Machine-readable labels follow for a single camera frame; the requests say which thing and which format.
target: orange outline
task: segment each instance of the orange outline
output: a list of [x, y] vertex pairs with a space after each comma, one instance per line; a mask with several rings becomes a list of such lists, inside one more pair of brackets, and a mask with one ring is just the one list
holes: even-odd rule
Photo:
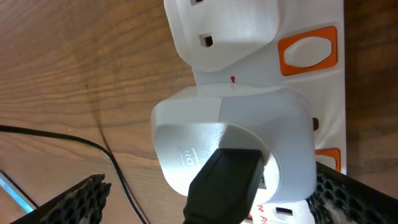
[[333, 157], [336, 161], [336, 170], [338, 172], [341, 172], [340, 149], [338, 148], [319, 149], [315, 151], [315, 155]]
[[[324, 59], [322, 62], [307, 68], [300, 68], [296, 66], [287, 65], [284, 59], [285, 50], [290, 47], [296, 41], [304, 39], [306, 37], [322, 37], [331, 41], [332, 52], [329, 57]], [[314, 70], [319, 70], [323, 68], [333, 67], [337, 64], [337, 30], [336, 27], [330, 26], [322, 29], [312, 30], [302, 34], [293, 35], [290, 37], [285, 37], [278, 42], [279, 51], [279, 62], [280, 71], [282, 75], [295, 75], [298, 73], [309, 72]]]

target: thin black wire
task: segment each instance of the thin black wire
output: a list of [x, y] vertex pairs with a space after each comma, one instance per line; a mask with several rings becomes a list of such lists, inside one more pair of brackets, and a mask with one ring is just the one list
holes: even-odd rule
[[130, 195], [130, 193], [127, 189], [127, 186], [126, 186], [126, 182], [125, 182], [126, 178], [124, 177], [123, 172], [120, 169], [118, 162], [116, 162], [116, 159], [113, 157], [113, 155], [110, 154], [104, 147], [100, 146], [99, 144], [97, 144], [95, 142], [92, 142], [92, 141], [89, 141], [89, 140], [86, 140], [83, 138], [71, 136], [69, 134], [53, 133], [50, 131], [39, 131], [39, 130], [34, 130], [34, 129], [29, 129], [29, 128], [20, 128], [20, 127], [0, 125], [0, 132], [26, 134], [26, 135], [31, 135], [31, 136], [40, 136], [40, 137], [47, 137], [47, 138], [54, 138], [54, 139], [64, 139], [64, 140], [83, 143], [88, 146], [99, 149], [111, 162], [113, 169], [116, 173], [116, 177], [118, 177], [118, 180], [123, 188], [124, 195], [126, 196], [127, 200], [129, 201], [131, 208], [134, 210], [134, 212], [136, 213], [137, 217], [140, 219], [142, 224], [149, 224], [149, 222], [147, 222], [144, 218], [144, 213], [140, 212], [140, 210], [137, 208], [137, 207], [139, 207], [139, 204], [138, 204], [136, 198], [134, 197], [133, 194]]

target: black plug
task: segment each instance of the black plug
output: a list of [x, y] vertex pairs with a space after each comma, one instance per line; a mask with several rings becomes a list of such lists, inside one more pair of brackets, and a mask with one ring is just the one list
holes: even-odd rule
[[189, 187], [184, 224], [239, 224], [264, 172], [260, 150], [217, 149]]

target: plug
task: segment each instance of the plug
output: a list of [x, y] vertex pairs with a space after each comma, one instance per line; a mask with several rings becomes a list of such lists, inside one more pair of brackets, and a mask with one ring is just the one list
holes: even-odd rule
[[278, 0], [164, 0], [175, 48], [214, 72], [267, 45], [280, 26]]
[[241, 223], [264, 172], [257, 149], [217, 149], [189, 187], [184, 224]]

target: wooden table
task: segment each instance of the wooden table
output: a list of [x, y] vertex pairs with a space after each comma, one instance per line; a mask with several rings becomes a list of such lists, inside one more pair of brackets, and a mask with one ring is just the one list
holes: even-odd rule
[[[348, 172], [398, 197], [398, 2], [350, 0], [345, 11]], [[183, 221], [186, 198], [166, 183], [149, 125], [158, 102], [194, 85], [163, 1], [0, 1], [0, 85], [1, 124], [109, 144], [150, 221]], [[0, 169], [39, 205], [104, 173], [102, 223], [139, 223], [95, 149], [0, 134]]]

